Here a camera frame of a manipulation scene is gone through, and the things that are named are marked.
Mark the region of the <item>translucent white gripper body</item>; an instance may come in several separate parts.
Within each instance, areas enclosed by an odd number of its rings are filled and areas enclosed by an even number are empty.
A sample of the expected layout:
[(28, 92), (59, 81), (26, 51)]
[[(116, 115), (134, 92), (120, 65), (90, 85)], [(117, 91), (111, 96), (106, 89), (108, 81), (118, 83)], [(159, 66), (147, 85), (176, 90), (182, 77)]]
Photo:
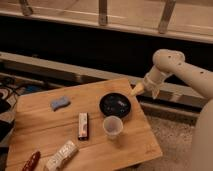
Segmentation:
[(153, 99), (156, 99), (160, 92), (160, 86), (170, 76), (170, 73), (160, 71), (157, 67), (152, 67), (143, 79), (145, 90), (152, 94)]

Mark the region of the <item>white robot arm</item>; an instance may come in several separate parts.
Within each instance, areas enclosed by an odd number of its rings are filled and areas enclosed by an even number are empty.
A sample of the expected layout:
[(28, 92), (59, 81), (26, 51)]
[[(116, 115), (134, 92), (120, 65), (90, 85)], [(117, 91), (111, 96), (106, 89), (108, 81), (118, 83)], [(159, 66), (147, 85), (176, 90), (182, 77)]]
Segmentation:
[(172, 74), (208, 100), (196, 122), (187, 171), (213, 171), (213, 72), (186, 63), (180, 51), (159, 49), (153, 54), (153, 67), (131, 95), (151, 91), (156, 98), (159, 86)]

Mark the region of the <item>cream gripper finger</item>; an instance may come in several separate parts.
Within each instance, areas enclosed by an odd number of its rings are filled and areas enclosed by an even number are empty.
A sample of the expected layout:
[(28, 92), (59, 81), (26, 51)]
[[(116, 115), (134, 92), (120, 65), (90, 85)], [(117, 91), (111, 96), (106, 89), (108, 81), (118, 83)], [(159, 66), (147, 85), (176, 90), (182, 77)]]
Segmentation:
[(131, 95), (137, 96), (142, 94), (145, 91), (144, 85), (142, 83), (138, 83), (132, 90)]

